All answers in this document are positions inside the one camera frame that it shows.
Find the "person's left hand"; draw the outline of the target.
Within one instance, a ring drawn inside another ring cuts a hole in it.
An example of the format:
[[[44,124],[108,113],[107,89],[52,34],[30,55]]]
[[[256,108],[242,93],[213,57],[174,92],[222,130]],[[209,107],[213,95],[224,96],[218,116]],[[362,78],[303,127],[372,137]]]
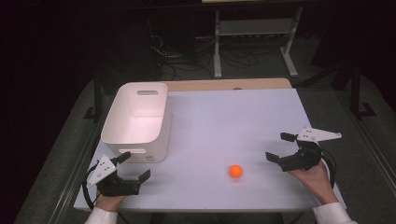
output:
[[[99,194],[95,206],[107,212],[116,212],[124,199],[125,196],[105,197]]]

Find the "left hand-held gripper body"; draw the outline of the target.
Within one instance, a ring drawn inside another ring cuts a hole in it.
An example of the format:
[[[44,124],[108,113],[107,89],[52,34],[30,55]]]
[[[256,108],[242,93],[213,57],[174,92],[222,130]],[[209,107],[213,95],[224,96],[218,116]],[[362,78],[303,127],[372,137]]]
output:
[[[86,188],[96,186],[105,197],[138,195],[141,183],[135,180],[122,179],[118,175],[117,165],[114,165],[107,155],[88,172]]]

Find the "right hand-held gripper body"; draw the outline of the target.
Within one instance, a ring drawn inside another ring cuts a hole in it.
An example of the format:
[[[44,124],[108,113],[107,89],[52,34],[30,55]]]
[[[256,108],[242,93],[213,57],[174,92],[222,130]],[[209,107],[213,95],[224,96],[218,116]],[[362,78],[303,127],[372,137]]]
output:
[[[318,145],[321,141],[339,139],[341,133],[333,133],[315,128],[304,127],[294,141],[298,150],[293,155],[279,158],[278,165],[283,172],[305,169],[318,165],[322,156],[322,149]]]

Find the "person's right hand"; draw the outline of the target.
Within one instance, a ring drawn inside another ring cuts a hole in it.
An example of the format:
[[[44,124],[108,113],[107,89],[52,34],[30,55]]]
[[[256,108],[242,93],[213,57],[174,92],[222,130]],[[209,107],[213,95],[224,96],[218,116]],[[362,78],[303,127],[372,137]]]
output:
[[[289,174],[296,177],[322,205],[338,203],[328,177],[326,165],[322,161],[309,170],[294,170],[289,171]]]

